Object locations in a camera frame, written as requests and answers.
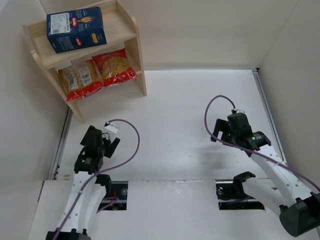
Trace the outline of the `red pasta bag front side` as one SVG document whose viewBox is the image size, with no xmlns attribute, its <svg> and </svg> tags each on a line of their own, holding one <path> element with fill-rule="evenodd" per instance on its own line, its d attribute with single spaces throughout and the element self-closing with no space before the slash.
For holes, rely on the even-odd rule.
<svg viewBox="0 0 320 240">
<path fill-rule="evenodd" d="M 91 58 L 98 67 L 105 88 L 138 77 L 129 64 L 125 48 L 95 55 Z"/>
</svg>

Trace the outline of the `red pasta bag label side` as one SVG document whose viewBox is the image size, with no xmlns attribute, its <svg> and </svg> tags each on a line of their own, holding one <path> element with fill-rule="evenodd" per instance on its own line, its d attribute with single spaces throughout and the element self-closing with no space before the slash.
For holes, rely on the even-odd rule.
<svg viewBox="0 0 320 240">
<path fill-rule="evenodd" d="M 92 59 L 59 69 L 58 75 L 67 102 L 87 98 L 104 88 Z"/>
</svg>

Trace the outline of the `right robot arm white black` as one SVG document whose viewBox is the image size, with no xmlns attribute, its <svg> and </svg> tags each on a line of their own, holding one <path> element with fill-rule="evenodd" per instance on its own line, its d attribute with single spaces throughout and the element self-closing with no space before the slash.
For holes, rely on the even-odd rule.
<svg viewBox="0 0 320 240">
<path fill-rule="evenodd" d="M 269 187 L 246 171 L 236 175 L 226 187 L 217 188 L 221 200 L 255 198 L 279 217 L 283 228 L 293 237 L 319 227 L 320 195 L 285 165 L 263 132 L 252 131 L 245 113 L 233 110 L 227 120 L 217 119 L 210 140 L 243 150 L 274 185 Z"/>
</svg>

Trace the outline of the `blue pasta box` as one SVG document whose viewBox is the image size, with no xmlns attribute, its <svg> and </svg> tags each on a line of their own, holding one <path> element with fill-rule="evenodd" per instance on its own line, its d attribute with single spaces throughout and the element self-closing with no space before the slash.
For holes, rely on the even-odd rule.
<svg viewBox="0 0 320 240">
<path fill-rule="evenodd" d="M 57 54 L 107 44 L 101 8 L 48 14 L 46 37 Z"/>
</svg>

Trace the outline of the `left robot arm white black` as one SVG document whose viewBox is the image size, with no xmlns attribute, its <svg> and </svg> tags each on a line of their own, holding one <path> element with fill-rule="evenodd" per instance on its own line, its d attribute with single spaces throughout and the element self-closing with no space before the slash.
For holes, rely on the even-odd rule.
<svg viewBox="0 0 320 240">
<path fill-rule="evenodd" d="M 112 190 L 112 180 L 100 173 L 104 157 L 111 158 L 120 143 L 119 126 L 106 123 L 101 131 L 89 126 L 80 145 L 83 146 L 74 164 L 73 183 L 63 215 L 47 240 L 89 240 L 93 219 L 103 198 Z"/>
</svg>

